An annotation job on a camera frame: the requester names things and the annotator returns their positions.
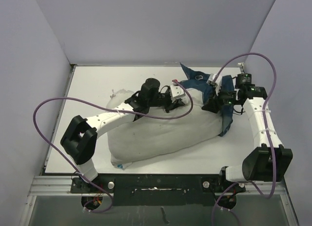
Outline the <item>dark blue embroidered pillowcase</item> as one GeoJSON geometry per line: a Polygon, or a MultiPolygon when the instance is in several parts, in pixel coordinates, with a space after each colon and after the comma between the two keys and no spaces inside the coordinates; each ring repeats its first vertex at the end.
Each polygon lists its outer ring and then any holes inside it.
{"type": "Polygon", "coordinates": [[[216,109],[216,113],[220,113],[222,117],[222,130],[219,134],[220,137],[224,136],[231,127],[233,122],[234,106],[222,105],[220,102],[216,101],[216,97],[222,92],[232,92],[234,91],[233,79],[230,75],[223,77],[218,77],[221,79],[220,91],[217,92],[216,88],[210,84],[209,77],[211,74],[207,74],[201,71],[194,71],[191,68],[180,64],[184,74],[187,79],[181,81],[181,85],[185,89],[196,89],[202,93],[203,110],[207,110],[208,106],[211,105],[216,109]]]}

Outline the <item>white pillow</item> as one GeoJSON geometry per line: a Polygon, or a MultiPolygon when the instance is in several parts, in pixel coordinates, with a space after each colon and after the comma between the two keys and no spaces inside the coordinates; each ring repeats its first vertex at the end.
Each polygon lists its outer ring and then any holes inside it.
{"type": "Polygon", "coordinates": [[[111,163],[126,169],[136,161],[174,153],[218,136],[222,132],[222,116],[202,110],[202,92],[188,89],[184,106],[169,113],[153,107],[149,117],[126,123],[109,131],[108,147],[111,163]]]}

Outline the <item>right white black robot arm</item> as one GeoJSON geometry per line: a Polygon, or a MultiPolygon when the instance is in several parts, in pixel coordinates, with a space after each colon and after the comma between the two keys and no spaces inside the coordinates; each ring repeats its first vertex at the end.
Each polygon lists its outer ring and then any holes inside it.
{"type": "Polygon", "coordinates": [[[211,74],[207,83],[212,92],[202,109],[225,115],[226,109],[240,105],[246,112],[253,134],[254,149],[241,165],[228,166],[224,175],[218,177],[217,185],[222,191],[229,191],[235,182],[250,181],[280,182],[293,158],[290,149],[285,148],[274,128],[268,107],[268,95],[264,87],[252,83],[251,74],[238,74],[235,87],[226,89],[225,77],[211,74]]]}

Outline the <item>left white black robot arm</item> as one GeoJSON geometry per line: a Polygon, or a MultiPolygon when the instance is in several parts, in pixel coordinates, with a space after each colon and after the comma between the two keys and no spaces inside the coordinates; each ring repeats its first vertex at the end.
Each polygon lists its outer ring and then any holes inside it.
{"type": "Polygon", "coordinates": [[[182,97],[186,92],[177,83],[167,86],[164,93],[159,88],[160,82],[149,78],[139,91],[115,108],[88,118],[80,115],[72,118],[60,144],[73,160],[78,173],[83,176],[81,185],[86,191],[94,192],[99,187],[98,172],[92,157],[100,136],[142,118],[149,113],[151,107],[161,107],[168,113],[184,106],[182,97]]]}

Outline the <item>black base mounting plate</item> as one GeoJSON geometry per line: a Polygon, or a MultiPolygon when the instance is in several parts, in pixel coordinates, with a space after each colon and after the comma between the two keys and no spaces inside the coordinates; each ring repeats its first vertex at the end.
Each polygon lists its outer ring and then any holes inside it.
{"type": "Polygon", "coordinates": [[[70,192],[82,194],[86,203],[103,189],[112,195],[113,206],[213,206],[222,192],[220,202],[235,205],[236,195],[246,191],[219,174],[99,174],[92,184],[73,178],[70,192]]]}

